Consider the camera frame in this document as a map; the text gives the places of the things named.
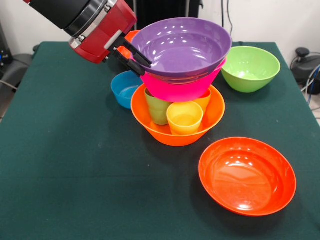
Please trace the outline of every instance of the red-orange bowl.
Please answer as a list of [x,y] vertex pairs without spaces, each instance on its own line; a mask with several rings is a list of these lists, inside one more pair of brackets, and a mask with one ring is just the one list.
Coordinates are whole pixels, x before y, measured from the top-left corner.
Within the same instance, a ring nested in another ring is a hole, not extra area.
[[[135,36],[140,32],[140,30],[135,30],[135,31],[130,31],[126,36],[125,39],[131,43],[132,40],[135,38]],[[131,57],[131,52],[126,49],[124,46],[120,46],[117,48],[118,51],[126,58],[126,59],[130,59]]]
[[281,211],[297,189],[288,160],[268,144],[246,137],[214,142],[202,154],[198,170],[207,193],[222,207],[244,216]]
[[190,135],[172,135],[169,125],[157,125],[152,121],[145,97],[145,89],[146,86],[143,84],[135,91],[131,100],[132,113],[137,121],[144,126],[156,140],[168,146],[181,147],[195,143],[217,125],[225,113],[224,98],[221,93],[211,85],[211,99],[198,132]]

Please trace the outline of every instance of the yellow cup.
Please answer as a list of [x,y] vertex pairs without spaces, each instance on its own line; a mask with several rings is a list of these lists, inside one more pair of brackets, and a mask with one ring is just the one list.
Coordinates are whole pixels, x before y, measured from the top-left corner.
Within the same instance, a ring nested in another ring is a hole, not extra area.
[[203,110],[203,114],[206,113],[207,107],[209,105],[210,99],[211,99],[211,90],[210,88],[202,95],[202,97],[199,97],[196,100],[193,100],[195,103],[199,104],[200,107]]
[[172,103],[166,116],[173,135],[191,135],[198,131],[204,111],[194,101]]

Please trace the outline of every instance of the white wall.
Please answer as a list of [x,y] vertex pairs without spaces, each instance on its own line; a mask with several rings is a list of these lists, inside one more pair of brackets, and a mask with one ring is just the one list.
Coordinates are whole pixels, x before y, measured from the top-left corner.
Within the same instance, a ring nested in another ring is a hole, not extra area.
[[23,0],[0,0],[0,22],[13,54],[32,53],[43,41],[70,38]]
[[[221,24],[221,1],[203,0],[200,18]],[[225,26],[229,29],[225,0]],[[234,41],[276,42],[289,63],[303,46],[320,52],[320,0],[230,0]],[[0,0],[0,21],[14,54],[69,36],[22,0]]]
[[[199,17],[221,25],[221,1],[203,0]],[[224,26],[230,30],[227,0]],[[232,39],[276,42],[287,63],[298,47],[320,52],[320,0],[229,0]]]

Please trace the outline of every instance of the pink bowl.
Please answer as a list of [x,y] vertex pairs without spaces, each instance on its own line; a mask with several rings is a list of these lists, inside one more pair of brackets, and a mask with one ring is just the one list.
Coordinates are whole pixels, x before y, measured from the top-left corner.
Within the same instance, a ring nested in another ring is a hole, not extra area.
[[193,101],[205,94],[206,90],[214,82],[226,61],[227,59],[224,59],[222,63],[220,63],[220,65],[208,76],[192,83],[170,84],[155,78],[147,72],[145,75],[141,76],[141,79],[149,92],[158,99],[171,103]]

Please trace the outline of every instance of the blue bowl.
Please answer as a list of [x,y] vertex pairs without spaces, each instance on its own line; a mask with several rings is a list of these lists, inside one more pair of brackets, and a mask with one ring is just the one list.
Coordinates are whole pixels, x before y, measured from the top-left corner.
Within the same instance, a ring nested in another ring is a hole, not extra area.
[[132,71],[125,71],[117,75],[111,82],[111,90],[117,102],[126,109],[131,109],[131,98],[142,80]]

